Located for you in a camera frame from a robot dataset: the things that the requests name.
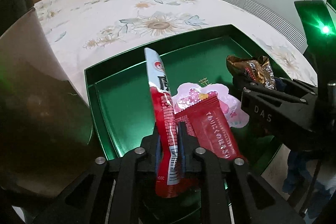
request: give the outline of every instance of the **silver bolt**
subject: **silver bolt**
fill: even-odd
[[[236,165],[243,165],[245,163],[245,161],[241,158],[236,158],[235,159],[235,164]]]
[[[137,147],[137,148],[134,149],[134,152],[135,152],[136,154],[141,155],[141,154],[145,153],[146,150],[145,150],[143,147]]]
[[[197,154],[202,155],[202,154],[205,153],[205,149],[204,149],[203,147],[197,147],[197,148],[195,149],[195,152],[196,152]]]
[[[104,157],[98,157],[94,160],[96,164],[103,164],[106,161]]]

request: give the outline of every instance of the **bed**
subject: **bed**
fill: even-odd
[[[291,78],[317,85],[313,68],[283,35],[222,0],[42,0],[35,8],[53,52],[86,103],[84,69],[170,35],[226,24],[243,31]]]

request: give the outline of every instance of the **barcode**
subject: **barcode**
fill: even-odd
[[[169,169],[168,169],[168,181],[167,185],[174,185],[179,183],[179,171],[177,168],[177,157],[178,150],[177,145],[169,146],[170,150],[170,161],[169,161]]]

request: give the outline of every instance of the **red snack package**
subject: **red snack package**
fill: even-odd
[[[175,117],[176,122],[185,122],[188,135],[197,137],[199,145],[217,157],[228,160],[243,157],[217,96],[204,99],[177,113]]]
[[[163,158],[159,165],[155,192],[163,198],[177,196],[179,165],[177,162],[177,127],[173,101],[161,58],[150,48],[145,48],[147,76],[152,96],[157,130],[161,140]]]

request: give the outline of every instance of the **gold wrapper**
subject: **gold wrapper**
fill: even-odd
[[[275,89],[273,70],[267,56],[260,56],[258,59],[255,57],[243,59],[229,55],[226,58],[226,66],[232,76],[243,74],[247,78],[263,84],[267,89]]]

